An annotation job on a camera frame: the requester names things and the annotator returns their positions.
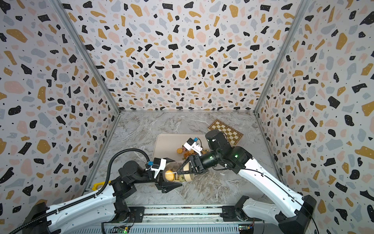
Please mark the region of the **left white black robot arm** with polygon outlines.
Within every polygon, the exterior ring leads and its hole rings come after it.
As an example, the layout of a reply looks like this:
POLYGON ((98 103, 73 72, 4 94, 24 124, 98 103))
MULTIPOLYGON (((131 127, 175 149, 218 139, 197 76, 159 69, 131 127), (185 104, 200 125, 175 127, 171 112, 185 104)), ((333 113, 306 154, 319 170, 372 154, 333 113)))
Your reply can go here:
POLYGON ((98 223, 131 217, 126 199, 136 192, 137 183, 155 183, 158 190, 167 193, 182 186, 163 177, 166 160, 153 169, 143 169, 129 161, 119 169, 119 176, 100 190, 93 191, 68 202, 47 206, 36 205, 15 234, 70 234, 98 223))

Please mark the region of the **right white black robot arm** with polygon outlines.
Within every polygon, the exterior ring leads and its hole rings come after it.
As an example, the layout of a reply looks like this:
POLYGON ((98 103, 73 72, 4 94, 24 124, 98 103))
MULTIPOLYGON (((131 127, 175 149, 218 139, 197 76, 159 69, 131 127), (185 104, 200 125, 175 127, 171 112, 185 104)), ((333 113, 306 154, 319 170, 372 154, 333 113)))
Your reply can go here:
POLYGON ((225 134, 219 130, 209 131, 205 138, 210 149, 205 154, 195 139, 190 138, 184 144, 184 148, 193 150, 194 154, 186 158, 177 170, 178 175, 200 175, 220 165, 222 170, 240 175, 271 199, 271 203, 264 203, 242 196, 232 207, 233 211, 223 213, 223 217, 240 221, 258 218, 277 225, 284 234, 307 232, 309 224, 315 222, 313 213, 317 202, 312 196, 303 196, 281 183, 247 150, 231 146, 225 134))

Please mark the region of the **cookie jar with beige lid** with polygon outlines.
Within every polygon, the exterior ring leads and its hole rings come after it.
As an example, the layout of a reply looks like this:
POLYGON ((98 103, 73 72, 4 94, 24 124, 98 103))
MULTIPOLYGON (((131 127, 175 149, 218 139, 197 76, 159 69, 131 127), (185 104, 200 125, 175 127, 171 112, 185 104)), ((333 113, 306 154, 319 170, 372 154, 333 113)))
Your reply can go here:
POLYGON ((167 170, 163 172, 163 179, 167 182, 192 182, 195 175, 178 175, 176 171, 167 170))

